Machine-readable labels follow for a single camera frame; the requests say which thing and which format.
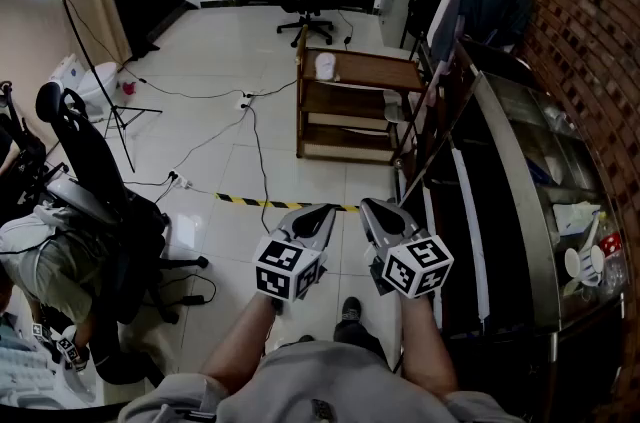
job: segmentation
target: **black shoe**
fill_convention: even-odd
[[[342,321],[359,322],[362,316],[362,305],[355,297],[349,297],[342,305]]]

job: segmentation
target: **tile floor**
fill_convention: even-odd
[[[344,14],[355,27],[350,49],[407,58],[408,52],[383,46],[376,17]],[[334,47],[341,48],[349,27],[337,13],[327,15],[336,26]],[[157,87],[190,95],[232,89],[275,90],[295,79],[295,50],[289,45],[293,32],[278,35],[276,26],[295,19],[276,7],[191,11],[158,40],[159,52],[128,67]],[[324,40],[312,34],[309,44],[324,46]],[[131,79],[126,72],[120,75],[121,81]],[[135,173],[127,164],[116,132],[109,132],[108,140],[123,179],[162,182],[169,170],[182,162],[177,170],[202,192],[264,199],[251,114],[183,161],[191,148],[242,117],[242,112],[234,109],[238,96],[239,93],[232,93],[217,99],[187,99],[140,83],[134,96],[124,99],[118,94],[118,99],[130,106],[163,110],[160,116],[139,118],[128,129],[127,144]],[[258,100],[254,108],[271,199],[355,205],[363,197],[386,199],[391,195],[387,167],[296,158],[295,86]],[[104,122],[97,124],[100,129],[104,126]],[[64,151],[56,148],[49,160],[61,159]],[[161,187],[129,186],[152,200],[164,191]],[[143,307],[134,322],[121,329],[125,342],[149,350],[167,373],[197,371],[255,292],[250,262],[264,235],[260,209],[219,201],[202,192],[175,188],[159,202],[172,219],[165,255],[206,256],[210,264],[198,273],[215,282],[215,298],[205,306],[179,309],[177,325],[163,323],[154,309]],[[285,213],[286,210],[267,209],[267,225],[273,228]],[[377,294],[366,269],[367,248],[359,216],[338,214],[327,249],[328,273],[304,301],[289,305],[277,319],[267,350],[295,341],[303,334],[331,339],[342,302],[355,295],[363,302],[365,325],[380,338],[389,361],[395,363],[400,343],[399,303],[395,295]],[[167,272],[165,279],[188,273]],[[169,301],[186,293],[209,297],[212,287],[191,278],[174,283],[163,296]]]

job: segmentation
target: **white cube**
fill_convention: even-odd
[[[289,242],[262,237],[253,257],[256,289],[293,302],[318,280],[325,254]]]
[[[440,288],[453,256],[438,236],[389,249],[382,277],[400,293],[415,298]]]

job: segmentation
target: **light stand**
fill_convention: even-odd
[[[106,98],[107,103],[109,103],[109,119],[107,120],[107,128],[104,131],[105,138],[107,136],[107,132],[110,129],[113,129],[113,127],[109,126],[111,124],[111,118],[113,117],[114,121],[116,122],[115,128],[117,128],[118,130],[118,134],[120,135],[120,140],[122,141],[122,147],[124,147],[124,152],[127,155],[127,160],[129,161],[129,166],[131,167],[131,170],[133,172],[136,172],[135,168],[133,167],[133,162],[131,161],[131,157],[129,156],[129,150],[127,149],[127,141],[126,141],[127,126],[129,126],[133,121],[135,121],[138,117],[140,117],[145,112],[154,112],[156,114],[161,114],[162,110],[155,110],[152,108],[122,107],[122,106],[113,104],[113,101],[111,101],[111,98],[107,94],[107,91],[105,90],[104,85],[102,85],[102,81],[100,81],[100,77],[96,72],[96,68],[93,65],[93,62],[91,62],[91,59],[89,58],[89,54],[87,53],[87,50],[85,49],[84,44],[82,44],[82,40],[80,39],[80,34],[78,34],[76,25],[73,22],[73,16],[71,16],[71,12],[69,11],[67,0],[62,0],[62,5],[64,6],[64,10],[67,14],[67,18],[69,19],[69,23],[71,23],[71,28],[73,29],[73,33],[76,36],[76,40],[78,41],[78,44],[80,45],[80,49],[84,54],[84,58],[87,60],[87,64],[89,64],[89,69],[91,69],[91,72],[93,73],[93,76],[95,76],[96,81],[98,82],[98,86],[102,91],[102,94]],[[125,123],[122,119],[122,114],[119,113],[118,110],[122,110],[122,112],[124,112],[125,110],[133,110],[133,111],[137,111],[138,113]]]
[[[89,54],[87,53],[87,50],[85,49],[84,44],[82,44],[82,40],[80,39],[80,34],[78,34],[76,25],[73,22],[73,17],[71,16],[71,11],[69,10],[69,6],[67,5],[67,0],[62,0],[62,5],[64,6],[64,11],[67,14],[67,18],[69,18],[69,23],[71,23],[71,28],[73,29],[73,33],[76,36],[76,40],[78,41],[78,44],[80,45],[80,49],[84,54],[84,58],[87,60],[87,64],[89,64],[89,68],[91,69],[93,76],[95,76],[96,81],[100,86],[100,90],[102,91],[102,94],[104,94],[104,97],[107,99],[107,102],[109,103],[109,119],[107,120],[107,127],[104,130],[104,136],[106,138],[107,132],[114,128],[109,126],[111,124],[111,118],[113,117],[113,120],[116,122],[115,128],[118,130],[118,135],[120,135],[120,140],[122,141],[122,147],[124,148],[124,152],[127,155],[127,160],[129,161],[129,166],[131,167],[131,170],[133,172],[136,172],[136,169],[133,166],[133,162],[131,161],[131,157],[129,156],[129,150],[127,149],[127,141],[126,141],[127,126],[129,126],[133,121],[135,121],[138,117],[140,117],[145,112],[155,112],[156,114],[161,114],[162,110],[156,110],[153,108],[122,107],[122,106],[113,104],[113,101],[111,101],[111,98],[107,94],[107,91],[105,90],[104,85],[102,85],[102,82],[100,81],[100,77],[98,76],[98,73],[96,71],[95,66],[93,65],[93,62],[91,62],[91,59],[89,58]],[[125,123],[124,120],[122,119],[122,114],[119,113],[118,110],[122,110],[123,112],[125,110],[134,110],[134,111],[137,111],[138,113]]]

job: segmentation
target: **black and yellow striped tape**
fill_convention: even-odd
[[[265,205],[264,201],[259,201],[257,199],[248,199],[246,197],[233,197],[231,195],[220,194],[218,192],[216,192],[213,195],[216,196],[216,199],[220,199],[221,201],[226,201],[228,203],[246,204],[247,206],[264,206]],[[267,208],[288,208],[290,210],[297,210],[300,208],[304,208],[305,206],[311,206],[311,203],[283,203],[281,201],[267,202]],[[357,213],[360,211],[359,206],[346,206],[346,205],[340,205],[340,204],[336,204],[334,206],[336,208],[336,211],[348,211],[353,213]]]

